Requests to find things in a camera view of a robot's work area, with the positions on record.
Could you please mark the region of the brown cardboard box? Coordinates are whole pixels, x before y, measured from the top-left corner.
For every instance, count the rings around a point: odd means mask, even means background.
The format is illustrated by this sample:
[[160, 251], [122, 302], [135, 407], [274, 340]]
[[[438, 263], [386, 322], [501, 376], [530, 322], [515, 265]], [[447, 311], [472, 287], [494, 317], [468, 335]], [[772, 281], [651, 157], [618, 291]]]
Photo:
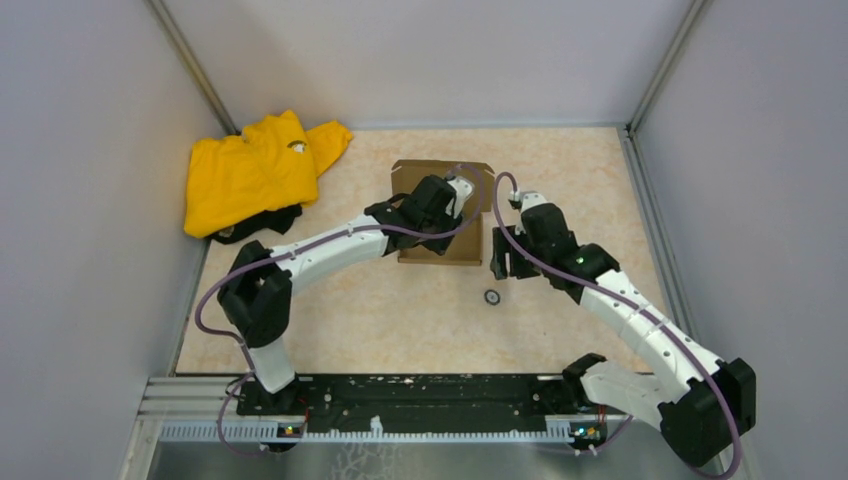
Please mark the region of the brown cardboard box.
[[483, 216], [493, 203], [494, 169], [482, 162], [398, 160], [391, 169], [394, 195], [410, 217], [412, 230], [442, 233], [438, 240], [413, 238], [399, 244], [398, 261], [405, 264], [480, 266], [483, 258]]

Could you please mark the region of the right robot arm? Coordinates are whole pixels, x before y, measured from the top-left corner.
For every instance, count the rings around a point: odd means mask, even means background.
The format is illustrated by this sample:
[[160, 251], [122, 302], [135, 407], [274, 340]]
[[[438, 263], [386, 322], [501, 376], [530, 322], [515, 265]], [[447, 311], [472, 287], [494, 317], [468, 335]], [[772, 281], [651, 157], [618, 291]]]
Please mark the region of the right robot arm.
[[682, 332], [605, 249], [578, 243], [559, 207], [527, 207], [520, 220], [492, 230], [495, 278], [546, 278], [650, 368], [637, 373], [601, 354], [585, 354], [562, 372], [567, 406], [588, 412], [605, 405], [630, 415], [659, 431], [692, 468], [736, 448], [756, 423], [752, 367], [741, 358], [726, 361]]

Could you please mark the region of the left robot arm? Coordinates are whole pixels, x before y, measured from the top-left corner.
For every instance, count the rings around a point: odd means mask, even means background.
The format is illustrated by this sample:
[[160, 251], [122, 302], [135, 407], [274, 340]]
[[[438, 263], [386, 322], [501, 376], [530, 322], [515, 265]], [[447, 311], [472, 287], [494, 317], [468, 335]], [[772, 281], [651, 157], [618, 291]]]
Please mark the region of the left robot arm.
[[263, 410], [292, 411], [300, 399], [284, 347], [294, 296], [361, 262], [418, 246], [443, 255], [464, 225], [475, 187], [462, 176], [428, 175], [410, 193], [375, 203], [346, 224], [301, 243], [243, 247], [230, 280], [217, 292], [225, 316], [246, 347]]

